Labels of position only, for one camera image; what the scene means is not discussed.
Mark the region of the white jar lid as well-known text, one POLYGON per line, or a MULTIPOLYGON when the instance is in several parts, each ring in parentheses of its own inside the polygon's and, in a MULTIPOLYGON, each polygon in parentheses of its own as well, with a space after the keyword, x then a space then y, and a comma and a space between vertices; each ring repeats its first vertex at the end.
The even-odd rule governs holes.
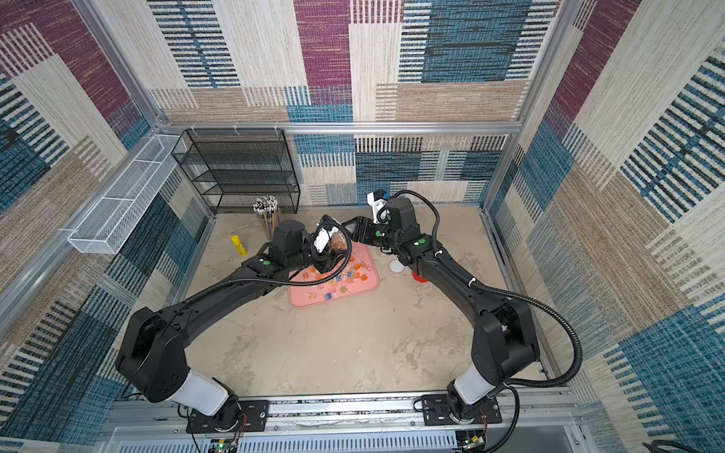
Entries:
POLYGON ((398 260, 392 260, 392 262, 389 263, 389 269, 395 274, 401 274, 405 271, 406 266, 398 260))

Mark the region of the red jar lid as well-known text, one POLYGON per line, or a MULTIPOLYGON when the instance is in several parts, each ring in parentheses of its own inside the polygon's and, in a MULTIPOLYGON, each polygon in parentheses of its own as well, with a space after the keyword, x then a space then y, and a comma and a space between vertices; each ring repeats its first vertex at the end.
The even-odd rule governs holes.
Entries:
POLYGON ((420 275, 417 275, 416 273, 413 273, 413 272, 412 272, 412 277, 413 277, 413 279, 415 281, 418 281, 418 282, 421 282, 421 283, 428 282, 426 279, 424 279, 424 277, 421 277, 420 275))

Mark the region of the patterned lid candy jar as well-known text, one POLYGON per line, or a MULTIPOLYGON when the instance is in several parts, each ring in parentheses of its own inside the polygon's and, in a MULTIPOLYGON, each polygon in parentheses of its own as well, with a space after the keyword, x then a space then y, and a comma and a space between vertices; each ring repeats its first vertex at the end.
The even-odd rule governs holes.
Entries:
POLYGON ((335 253, 345 254, 345 253, 347 253, 347 249, 349 249, 347 247, 346 236, 341 231, 334 232, 330 236, 329 246, 330 246, 330 251, 335 252, 335 253))

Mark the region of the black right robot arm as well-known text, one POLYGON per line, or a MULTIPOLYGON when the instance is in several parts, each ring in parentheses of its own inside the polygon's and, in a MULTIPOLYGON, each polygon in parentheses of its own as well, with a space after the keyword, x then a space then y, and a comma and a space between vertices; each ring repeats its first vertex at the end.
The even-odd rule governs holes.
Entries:
POLYGON ((479 413, 481 402, 511 383, 516 374, 540 358, 534 318, 517 294, 482 285, 460 266, 437 238, 440 212, 434 205, 432 232, 421 231, 409 198, 382 199, 371 217, 345 222, 353 241, 393 253, 415 275, 447 296, 473 328, 471 365, 447 387, 447 403, 455 421, 479 413))

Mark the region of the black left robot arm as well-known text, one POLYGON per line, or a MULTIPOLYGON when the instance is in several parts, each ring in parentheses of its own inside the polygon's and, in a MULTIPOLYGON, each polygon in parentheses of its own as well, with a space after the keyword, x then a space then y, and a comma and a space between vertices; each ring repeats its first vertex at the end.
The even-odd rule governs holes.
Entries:
POLYGON ((128 320, 116 370, 149 402, 185 406, 212 431, 237 430, 243 420, 238 396, 192 370, 186 347, 248 302, 277 288, 298 286, 294 272, 315 266, 329 281, 351 257, 350 231, 332 217, 323 217, 314 232, 298 221, 284 221, 257 255, 219 283, 165 309, 136 311, 128 320))

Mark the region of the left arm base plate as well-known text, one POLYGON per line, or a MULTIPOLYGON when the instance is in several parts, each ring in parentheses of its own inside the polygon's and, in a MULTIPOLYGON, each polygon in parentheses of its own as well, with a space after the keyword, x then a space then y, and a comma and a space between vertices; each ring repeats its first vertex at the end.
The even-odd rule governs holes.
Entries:
POLYGON ((267 423, 270 401, 230 400, 216 414, 203 415, 192 410, 187 419, 187 434, 224 434, 262 432, 267 423))

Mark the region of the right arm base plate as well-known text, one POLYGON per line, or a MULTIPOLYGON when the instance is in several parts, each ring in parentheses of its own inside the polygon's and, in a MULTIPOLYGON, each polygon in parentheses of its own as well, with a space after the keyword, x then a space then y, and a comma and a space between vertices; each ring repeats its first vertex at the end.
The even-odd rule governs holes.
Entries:
POLYGON ((487 396, 468 405, 452 394, 423 394, 413 402, 413 409, 423 414, 426 426, 483 425, 502 421, 498 400, 487 396))

